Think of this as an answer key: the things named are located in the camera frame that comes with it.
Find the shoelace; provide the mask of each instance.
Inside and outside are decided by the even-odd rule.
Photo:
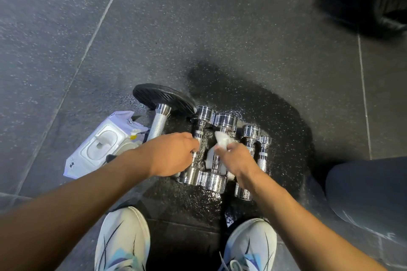
[[[225,268],[227,271],[250,271],[248,267],[244,267],[238,262],[236,259],[232,259],[229,263],[229,267],[227,267],[227,264],[223,260],[221,252],[219,252],[219,256],[221,256],[221,262],[222,266]]]

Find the forearm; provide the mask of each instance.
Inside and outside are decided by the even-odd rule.
[[[2,268],[55,269],[109,207],[148,177],[126,161],[118,157],[0,217]]]
[[[248,177],[254,199],[302,270],[385,270],[305,210],[262,171]]]

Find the shoe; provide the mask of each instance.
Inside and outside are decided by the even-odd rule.
[[[150,251],[146,219],[135,207],[110,212],[100,229],[95,271],[145,270]]]
[[[271,271],[276,250],[274,229],[262,218],[253,218],[230,235],[219,271]]]

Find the hand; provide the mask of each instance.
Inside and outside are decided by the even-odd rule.
[[[236,176],[240,187],[250,191],[250,178],[253,173],[260,173],[262,170],[245,145],[232,142],[227,145],[227,150],[215,147],[215,153],[219,155],[227,170]]]
[[[123,153],[134,169],[145,170],[148,176],[172,176],[192,163],[191,151],[199,150],[199,141],[191,133],[158,136]]]

